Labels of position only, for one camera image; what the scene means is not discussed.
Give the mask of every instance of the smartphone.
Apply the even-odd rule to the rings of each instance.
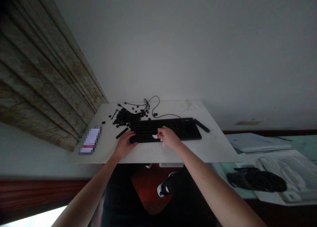
[[[84,142],[79,149],[79,154],[92,154],[95,151],[101,134],[101,126],[88,127],[87,131]]]

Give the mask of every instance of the black keyboard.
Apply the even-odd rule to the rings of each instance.
[[[132,121],[131,130],[134,131],[136,135],[130,138],[130,142],[160,142],[160,139],[154,139],[152,135],[157,135],[158,128],[162,128],[162,126],[172,129],[182,141],[201,139],[201,134],[199,133],[193,118],[177,118]]]

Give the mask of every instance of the patterned curtain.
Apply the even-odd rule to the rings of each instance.
[[[73,151],[105,95],[53,0],[7,0],[0,121]]]

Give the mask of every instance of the blue tool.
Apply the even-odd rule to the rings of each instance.
[[[111,117],[111,120],[112,118],[115,116],[115,114],[117,113],[118,109],[116,109],[115,113],[113,114],[113,116]]]

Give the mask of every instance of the white desk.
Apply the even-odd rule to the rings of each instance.
[[[153,120],[152,109],[158,102],[150,102],[149,117]],[[145,106],[136,108],[124,102],[120,103],[126,109],[131,112],[140,109],[144,109]],[[102,126],[102,133],[98,140],[98,145],[93,155],[79,155],[78,150],[80,143],[75,148],[74,152],[70,155],[69,162],[71,163],[106,163],[110,156],[113,154],[118,140],[116,136],[122,132],[126,127],[120,126],[117,128],[112,124],[113,120],[109,118],[109,115],[113,115],[115,110],[120,110],[117,103],[102,104],[92,121],[90,126]],[[201,140],[197,141],[184,141],[184,144],[193,151],[199,158],[205,163],[218,163],[218,162],[240,162],[241,159],[235,152],[231,144],[228,142],[219,126],[207,111],[205,106],[200,100],[194,101],[161,101],[159,106],[155,108],[155,113],[158,115],[163,114],[176,114],[182,118],[192,117],[196,118],[203,125],[211,130],[210,133],[206,133],[203,129],[198,127],[198,130],[202,136]],[[159,119],[177,118],[175,116],[164,116]],[[182,163],[179,156],[169,147],[162,146],[162,142],[154,143],[139,143],[123,160],[121,163]]]

